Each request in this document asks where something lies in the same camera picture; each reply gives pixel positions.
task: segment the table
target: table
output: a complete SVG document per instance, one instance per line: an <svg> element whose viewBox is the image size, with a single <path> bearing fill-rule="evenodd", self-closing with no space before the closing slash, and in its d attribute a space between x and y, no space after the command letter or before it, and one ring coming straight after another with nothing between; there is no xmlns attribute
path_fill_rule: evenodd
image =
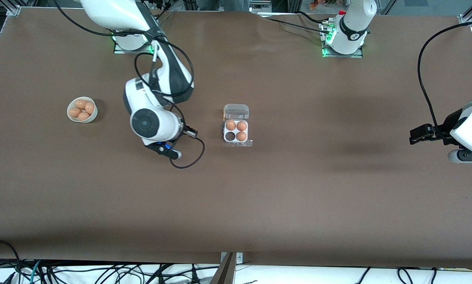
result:
<svg viewBox="0 0 472 284"><path fill-rule="evenodd" d="M455 23L377 16L364 58L337 59L322 58L315 32L257 15L175 13L164 29L196 69L180 108L206 143L176 170L129 127L133 55L55 9L23 8L0 39L0 239L24 258L213 263L243 251L254 264L472 267L472 165L408 142L431 121L418 52ZM468 27L429 45L423 80L440 121L472 98ZM87 125L65 114L82 95L99 108ZM252 148L224 147L227 103L250 107ZM200 151L178 148L185 164Z"/></svg>

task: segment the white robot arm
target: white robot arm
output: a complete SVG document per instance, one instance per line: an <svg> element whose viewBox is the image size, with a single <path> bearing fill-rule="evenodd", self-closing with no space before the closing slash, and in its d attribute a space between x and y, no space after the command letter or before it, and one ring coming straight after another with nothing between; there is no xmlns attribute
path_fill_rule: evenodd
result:
<svg viewBox="0 0 472 284"><path fill-rule="evenodd" d="M460 147L448 154L454 163L472 163L472 101L463 108L448 115L444 123L436 129L431 124L423 124L410 131L409 142L443 140L444 144Z"/></svg>
<svg viewBox="0 0 472 284"><path fill-rule="evenodd" d="M154 69L153 64L148 74L127 81L124 104L130 114L133 132L147 148L173 160L180 158L180 151L173 149L176 140L183 134L190 137L197 135L194 129L185 125L183 117L164 109L187 101L193 92L193 75L175 52L175 49L180 49L168 42L157 19L140 1L77 2L81 3L89 18L101 27L112 31L136 31L151 42L154 47L153 62L158 57L162 67Z"/></svg>
<svg viewBox="0 0 472 284"><path fill-rule="evenodd" d="M333 22L332 35L325 43L339 54L353 54L364 44L367 28L377 10L374 0L352 0L346 14L329 19Z"/></svg>

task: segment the brown egg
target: brown egg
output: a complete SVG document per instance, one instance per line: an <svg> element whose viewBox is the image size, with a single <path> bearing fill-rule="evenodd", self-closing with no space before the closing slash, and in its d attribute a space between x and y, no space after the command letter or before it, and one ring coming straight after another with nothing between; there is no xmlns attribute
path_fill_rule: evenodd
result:
<svg viewBox="0 0 472 284"><path fill-rule="evenodd" d="M80 121L84 121L84 120L88 119L89 116L90 116L90 115L89 115L88 113L82 112L82 113L80 113L80 114L78 115L78 119L79 119Z"/></svg>
<svg viewBox="0 0 472 284"><path fill-rule="evenodd" d="M75 105L77 108L80 108L80 109L85 109L85 105L88 103L88 101L84 100L84 99L77 99L75 101Z"/></svg>
<svg viewBox="0 0 472 284"><path fill-rule="evenodd" d="M239 131L245 131L246 127L247 127L247 124L244 121L240 121L240 122L237 123L237 129Z"/></svg>
<svg viewBox="0 0 472 284"><path fill-rule="evenodd" d="M79 109L79 108L70 108L68 113L69 113L69 116L71 116L71 117L78 117L78 115L79 115L81 112L82 112L82 111L81 111L81 109Z"/></svg>
<svg viewBox="0 0 472 284"><path fill-rule="evenodd" d="M233 131L234 129L236 129L236 123L234 122L234 120L227 120L225 122L225 128L227 128L229 131Z"/></svg>
<svg viewBox="0 0 472 284"><path fill-rule="evenodd" d="M95 105L92 104L91 102L88 102L85 104L85 111L88 112L88 114L92 114L94 112Z"/></svg>
<svg viewBox="0 0 472 284"><path fill-rule="evenodd" d="M246 133L244 133L243 131L239 132L236 135L236 139L238 139L239 141L245 141L246 140Z"/></svg>

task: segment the white bowl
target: white bowl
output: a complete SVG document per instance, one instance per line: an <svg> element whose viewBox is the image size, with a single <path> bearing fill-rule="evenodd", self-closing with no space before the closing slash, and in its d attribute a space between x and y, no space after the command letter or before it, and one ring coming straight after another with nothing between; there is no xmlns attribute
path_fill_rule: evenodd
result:
<svg viewBox="0 0 472 284"><path fill-rule="evenodd" d="M75 102L78 100L78 99L84 99L88 102L91 102L92 104L94 104L94 112L88 117L88 119L86 120L83 120L83 121L80 121L77 117L72 117L71 115L69 115L69 110L72 109L72 108L76 108L76 104ZM94 100L91 99L90 97L77 97L76 99L74 99L69 105L68 105L68 109L66 110L66 115L68 115L68 117L74 121L74 122L79 122L79 123L89 123L91 122L92 120L95 119L95 117L97 116L97 106L95 105L94 103Z"/></svg>

